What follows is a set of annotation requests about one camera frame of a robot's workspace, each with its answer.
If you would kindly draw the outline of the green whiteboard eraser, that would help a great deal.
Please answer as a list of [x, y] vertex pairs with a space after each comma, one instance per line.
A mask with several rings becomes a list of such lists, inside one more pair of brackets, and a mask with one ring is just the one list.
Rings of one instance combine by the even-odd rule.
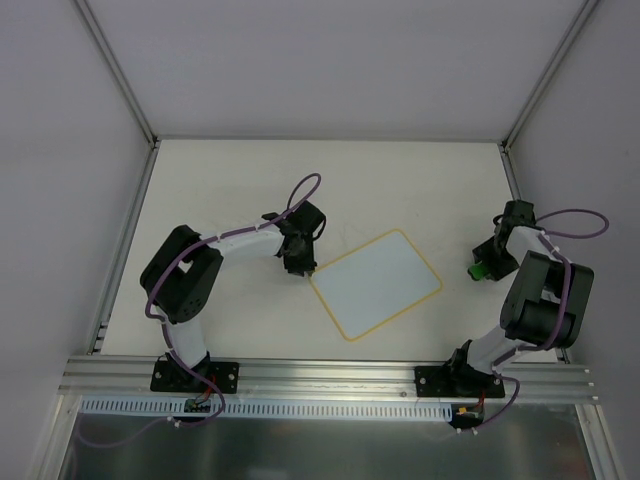
[[477, 262], [471, 265], [467, 273], [473, 281], [481, 281], [489, 275], [489, 271], [483, 262]]

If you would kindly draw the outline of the yellow framed whiteboard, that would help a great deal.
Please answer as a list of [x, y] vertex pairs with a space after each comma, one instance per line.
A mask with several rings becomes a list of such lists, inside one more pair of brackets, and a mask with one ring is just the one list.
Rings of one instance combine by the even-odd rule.
[[318, 268], [310, 284], [348, 342], [356, 342], [443, 288], [410, 238], [390, 230]]

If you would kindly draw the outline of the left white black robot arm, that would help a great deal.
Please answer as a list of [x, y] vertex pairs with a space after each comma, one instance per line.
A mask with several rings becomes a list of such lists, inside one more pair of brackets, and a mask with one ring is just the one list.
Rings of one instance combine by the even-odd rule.
[[187, 225], [174, 228], [140, 276], [145, 314], [160, 322], [167, 345], [154, 365], [150, 390], [203, 393], [215, 385], [234, 394], [239, 364], [211, 358], [200, 319], [218, 275], [247, 261], [276, 257], [287, 273], [310, 277], [317, 266], [314, 243], [325, 226], [326, 215], [303, 200], [280, 214], [263, 215], [255, 225], [209, 238]]

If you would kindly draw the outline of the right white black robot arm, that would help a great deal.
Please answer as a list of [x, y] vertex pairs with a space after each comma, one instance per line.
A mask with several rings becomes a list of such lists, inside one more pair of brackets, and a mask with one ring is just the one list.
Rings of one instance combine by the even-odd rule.
[[472, 250], [475, 280], [514, 274], [498, 325], [465, 342], [445, 364], [449, 389], [459, 396], [490, 387], [515, 359], [572, 346], [579, 335], [595, 274], [573, 263], [537, 225], [534, 205], [512, 200], [493, 219], [494, 233]]

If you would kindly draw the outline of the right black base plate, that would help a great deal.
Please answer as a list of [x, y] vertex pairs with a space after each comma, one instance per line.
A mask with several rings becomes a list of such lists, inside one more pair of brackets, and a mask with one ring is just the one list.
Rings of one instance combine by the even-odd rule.
[[465, 373], [447, 365], [416, 366], [416, 395], [420, 398], [480, 398], [502, 399], [505, 388], [501, 380], [483, 373]]

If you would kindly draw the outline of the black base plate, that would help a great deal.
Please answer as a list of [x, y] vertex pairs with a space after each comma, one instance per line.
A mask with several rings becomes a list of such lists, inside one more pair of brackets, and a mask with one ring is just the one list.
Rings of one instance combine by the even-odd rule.
[[502, 399], [505, 388], [501, 380], [483, 373], [465, 373], [447, 365], [416, 366], [416, 395], [420, 398], [480, 398]]
[[[193, 370], [214, 383], [223, 394], [236, 394], [240, 378], [240, 364], [231, 361], [203, 359]], [[150, 390], [171, 393], [203, 393], [209, 389], [206, 383], [194, 378], [180, 367], [173, 358], [160, 357], [154, 365]]]

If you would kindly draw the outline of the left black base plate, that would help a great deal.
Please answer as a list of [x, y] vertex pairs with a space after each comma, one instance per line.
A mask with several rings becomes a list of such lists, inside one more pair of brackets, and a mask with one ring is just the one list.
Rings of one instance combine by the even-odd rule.
[[[203, 359], [193, 370], [214, 383], [223, 394], [236, 394], [240, 378], [240, 364], [231, 361]], [[173, 358], [160, 357], [154, 365], [150, 390], [171, 393], [203, 393], [209, 389], [206, 383], [194, 378], [180, 367]]]

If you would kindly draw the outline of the left aluminium frame post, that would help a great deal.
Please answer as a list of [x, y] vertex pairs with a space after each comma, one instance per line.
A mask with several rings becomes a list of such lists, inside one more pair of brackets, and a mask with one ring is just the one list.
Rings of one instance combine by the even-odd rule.
[[77, 12], [80, 21], [86, 29], [91, 41], [96, 47], [106, 69], [114, 81], [116, 88], [124, 100], [127, 109], [133, 117], [145, 142], [154, 147], [158, 141], [158, 136], [154, 132], [141, 104], [134, 93], [134, 90], [108, 40], [103, 27], [100, 24], [91, 4], [86, 0], [72, 0], [72, 6]]

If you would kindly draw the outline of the aluminium frame post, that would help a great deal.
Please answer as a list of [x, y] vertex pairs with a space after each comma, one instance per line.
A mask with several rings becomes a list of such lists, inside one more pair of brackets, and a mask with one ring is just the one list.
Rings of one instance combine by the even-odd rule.
[[536, 80], [533, 89], [519, 111], [510, 130], [502, 140], [501, 148], [505, 152], [508, 152], [515, 143], [529, 117], [533, 114], [534, 109], [542, 100], [546, 90], [552, 83], [565, 58], [600, 3], [600, 0], [584, 0], [580, 3], [577, 12], [572, 17], [565, 32], [562, 34], [558, 44], [554, 48], [550, 59], [545, 64], [542, 73]]
[[141, 104], [134, 93], [134, 90], [108, 40], [103, 27], [100, 24], [91, 4], [86, 0], [72, 0], [72, 6], [77, 12], [80, 21], [86, 29], [91, 41], [96, 47], [106, 69], [114, 81], [116, 88], [124, 100], [127, 109], [133, 117], [145, 142], [154, 147], [158, 141], [158, 136], [154, 132]]

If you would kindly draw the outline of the aluminium mounting rail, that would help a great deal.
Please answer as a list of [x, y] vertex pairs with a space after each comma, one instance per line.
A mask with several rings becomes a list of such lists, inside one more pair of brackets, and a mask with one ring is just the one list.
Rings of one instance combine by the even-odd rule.
[[[154, 356], [73, 356], [60, 394], [149, 395]], [[414, 362], [241, 359], [237, 395], [242, 398], [394, 401], [416, 397]], [[579, 364], [523, 363], [503, 374], [520, 382], [517, 400], [527, 404], [598, 404], [590, 370]]]

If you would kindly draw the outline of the right aluminium frame post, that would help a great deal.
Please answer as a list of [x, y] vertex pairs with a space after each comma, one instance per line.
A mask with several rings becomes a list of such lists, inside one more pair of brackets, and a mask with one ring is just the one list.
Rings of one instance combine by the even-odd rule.
[[546, 90], [552, 83], [565, 58], [600, 3], [600, 0], [584, 0], [580, 3], [577, 12], [572, 17], [565, 32], [562, 34], [558, 44], [554, 48], [550, 59], [545, 64], [542, 73], [536, 80], [533, 89], [519, 111], [510, 130], [502, 140], [501, 148], [505, 152], [508, 152], [515, 143], [529, 117], [533, 114], [534, 109], [542, 100]]

